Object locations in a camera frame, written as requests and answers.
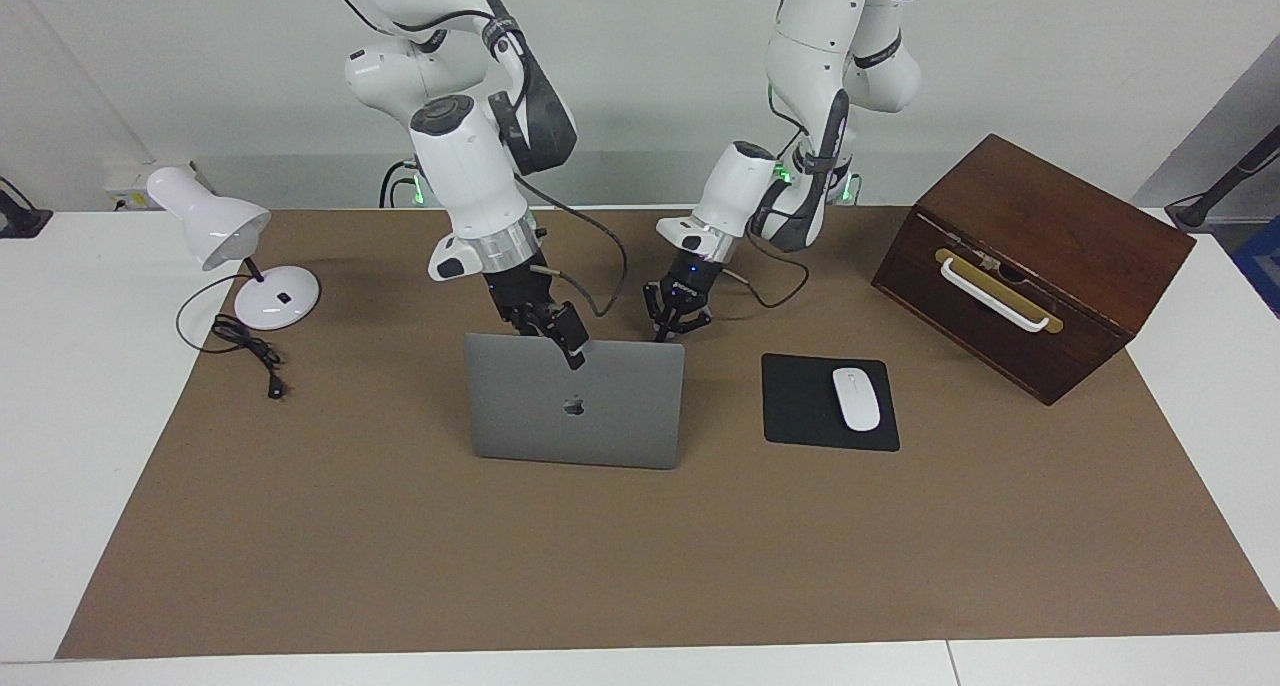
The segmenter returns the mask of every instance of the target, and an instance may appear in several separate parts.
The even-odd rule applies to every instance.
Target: laptop
[[[589,340],[571,371],[552,340],[466,335],[476,456],[675,468],[685,348]]]

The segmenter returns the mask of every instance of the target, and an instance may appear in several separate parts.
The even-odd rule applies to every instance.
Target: wooden box
[[[873,284],[1046,404],[1133,340],[1194,241],[987,136]]]

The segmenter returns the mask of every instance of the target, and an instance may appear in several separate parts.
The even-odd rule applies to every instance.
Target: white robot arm
[[[585,326],[572,303],[557,303],[522,175],[559,166],[577,143],[568,109],[502,0],[369,0],[394,36],[353,52],[347,83],[361,102],[394,118],[411,136],[419,168],[453,232],[435,247],[431,279],[484,273],[504,321],[584,363]],[[484,81],[488,52],[511,79],[476,102],[462,90]]]
[[[680,250],[667,276],[645,285],[658,340],[710,321],[710,289],[746,230],[783,252],[818,238],[827,203],[850,172],[851,108],[899,113],[919,92],[920,68],[902,45],[905,1],[782,1],[765,70],[771,99],[776,93],[794,113],[801,138],[777,157],[758,145],[731,145],[691,215],[658,221]],[[787,179],[774,177],[780,161]]]

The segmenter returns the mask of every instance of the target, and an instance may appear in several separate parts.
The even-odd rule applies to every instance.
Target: table
[[[388,212],[388,218],[397,218]],[[52,657],[195,362],[201,273],[165,212],[59,215],[0,248],[0,662]],[[192,308],[202,329],[219,293]],[[1280,323],[1207,238],[1130,353],[1272,599]],[[13,683],[1271,683],[1280,634],[0,666]]]

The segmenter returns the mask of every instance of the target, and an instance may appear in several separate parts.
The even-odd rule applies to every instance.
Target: power outlet
[[[196,165],[192,161],[137,163],[106,159],[102,166],[106,170],[106,183],[102,186],[102,189],[106,191],[111,211],[156,211],[156,209],[160,209],[147,196],[147,179],[159,168],[182,168],[182,170],[196,177],[196,180],[201,180],[200,172],[196,172]]]

